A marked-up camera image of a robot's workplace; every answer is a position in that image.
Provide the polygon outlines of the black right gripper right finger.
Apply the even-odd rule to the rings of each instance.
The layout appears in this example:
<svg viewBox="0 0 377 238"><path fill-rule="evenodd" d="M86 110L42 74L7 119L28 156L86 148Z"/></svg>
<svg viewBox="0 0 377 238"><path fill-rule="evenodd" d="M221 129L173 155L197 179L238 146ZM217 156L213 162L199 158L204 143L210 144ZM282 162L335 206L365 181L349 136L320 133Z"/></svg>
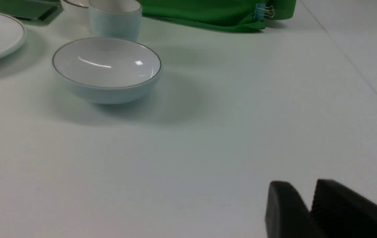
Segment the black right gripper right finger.
<svg viewBox="0 0 377 238"><path fill-rule="evenodd" d="M317 180L311 217L327 238L377 238L377 204L335 180Z"/></svg>

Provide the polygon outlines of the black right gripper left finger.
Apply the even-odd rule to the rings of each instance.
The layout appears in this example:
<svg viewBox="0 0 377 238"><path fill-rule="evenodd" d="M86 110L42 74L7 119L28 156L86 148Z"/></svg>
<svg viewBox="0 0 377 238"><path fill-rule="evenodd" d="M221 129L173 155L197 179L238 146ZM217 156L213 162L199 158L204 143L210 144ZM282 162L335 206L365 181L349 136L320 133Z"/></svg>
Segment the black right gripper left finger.
<svg viewBox="0 0 377 238"><path fill-rule="evenodd" d="M271 181L264 217L268 238L320 238L298 191L285 181Z"/></svg>

